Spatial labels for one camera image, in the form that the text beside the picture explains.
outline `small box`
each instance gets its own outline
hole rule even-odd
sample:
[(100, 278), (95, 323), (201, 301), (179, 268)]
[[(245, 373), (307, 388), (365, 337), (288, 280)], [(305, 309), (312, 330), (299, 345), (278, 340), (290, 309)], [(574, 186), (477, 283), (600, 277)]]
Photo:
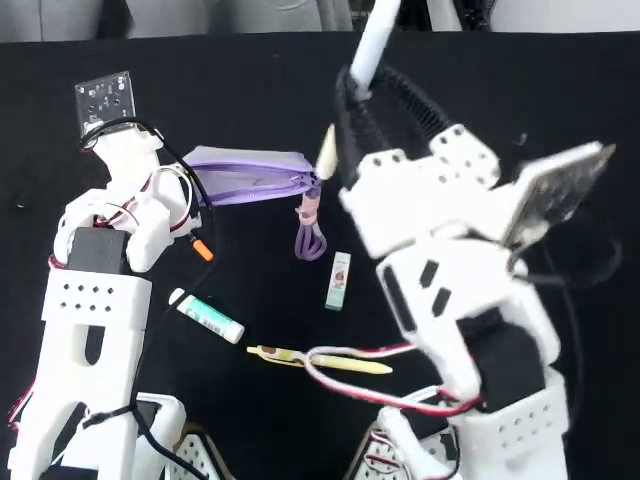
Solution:
[(331, 269), (331, 278), (329, 279), (329, 291), (327, 292), (327, 300), (325, 308), (330, 310), (342, 310), (344, 303), (344, 294), (347, 290), (347, 277), (349, 275), (349, 264), (351, 263), (351, 255), (344, 252), (336, 252), (333, 258), (333, 268)]

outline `black cable sleeve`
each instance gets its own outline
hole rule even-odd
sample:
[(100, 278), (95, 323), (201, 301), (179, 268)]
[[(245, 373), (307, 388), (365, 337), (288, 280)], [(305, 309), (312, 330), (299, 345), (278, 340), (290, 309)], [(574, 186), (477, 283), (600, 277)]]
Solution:
[[(400, 71), (381, 65), (373, 77), (371, 94), (387, 94), (407, 111), (414, 122), (423, 149), (428, 151), (429, 141), (453, 122), (442, 108)], [(390, 150), (391, 144), (376, 121), (369, 100), (358, 98), (358, 85), (343, 67), (336, 81), (336, 150), (338, 172), (345, 188), (350, 189), (358, 180), (358, 165), (368, 153)]]
[(373, 77), (372, 88), (384, 89), (395, 96), (420, 126), (428, 143), (438, 133), (453, 125), (444, 110), (406, 75), (389, 65), (381, 65)]

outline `wire bundle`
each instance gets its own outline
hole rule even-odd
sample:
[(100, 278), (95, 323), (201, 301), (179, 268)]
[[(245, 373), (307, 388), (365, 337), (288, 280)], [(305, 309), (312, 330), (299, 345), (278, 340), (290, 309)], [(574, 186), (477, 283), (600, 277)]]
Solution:
[[(431, 138), (453, 125), (423, 90), (388, 65), (379, 66), (371, 82), (372, 94), (380, 90), (409, 114), (424, 149), (427, 149)], [(356, 182), (358, 165), (366, 154), (391, 149), (391, 143), (374, 118), (368, 100), (362, 100), (358, 95), (358, 85), (349, 68), (344, 67), (336, 83), (335, 111), (338, 170), (346, 188), (351, 188)]]
[(447, 399), (453, 400), (455, 406), (435, 406), (422, 403), (421, 401), (414, 400), (413, 397), (398, 397), (386, 393), (369, 390), (367, 388), (356, 387), (348, 383), (340, 382), (330, 378), (328, 375), (322, 373), (315, 365), (313, 365), (313, 357), (316, 355), (348, 355), (356, 358), (384, 358), (398, 355), (400, 353), (409, 352), (416, 347), (410, 343), (402, 343), (399, 345), (393, 345), (390, 347), (384, 347), (375, 350), (363, 350), (350, 347), (315, 347), (309, 350), (305, 356), (304, 366), (315, 380), (320, 382), (326, 388), (343, 395), (356, 398), (358, 400), (364, 400), (370, 403), (376, 403), (380, 405), (386, 405), (390, 407), (411, 409), (425, 415), (431, 415), (436, 417), (452, 417), (460, 415), (480, 402), (479, 398), (471, 400), (469, 402), (457, 402), (449, 393), (447, 393), (442, 387), (437, 387), (437, 393)]

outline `white wall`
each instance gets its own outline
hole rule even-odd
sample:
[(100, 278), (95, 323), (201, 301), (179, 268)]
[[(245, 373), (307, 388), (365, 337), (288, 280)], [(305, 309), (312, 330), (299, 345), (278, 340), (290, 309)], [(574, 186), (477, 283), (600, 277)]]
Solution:
[(497, 0), (497, 32), (640, 30), (640, 0)]

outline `yellow pen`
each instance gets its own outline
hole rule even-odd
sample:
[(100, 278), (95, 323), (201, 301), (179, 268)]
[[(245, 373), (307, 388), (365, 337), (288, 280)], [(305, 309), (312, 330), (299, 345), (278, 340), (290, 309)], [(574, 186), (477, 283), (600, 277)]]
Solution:
[[(272, 363), (280, 363), (291, 367), (304, 366), (304, 353), (284, 348), (247, 347), (247, 352), (258, 355), (263, 360)], [(313, 358), (313, 364), (318, 367), (337, 368), (339, 370), (350, 370), (352, 372), (370, 373), (373, 375), (384, 375), (393, 372), (393, 368), (384, 363), (368, 362), (355, 358), (335, 357), (332, 355), (317, 355)]]

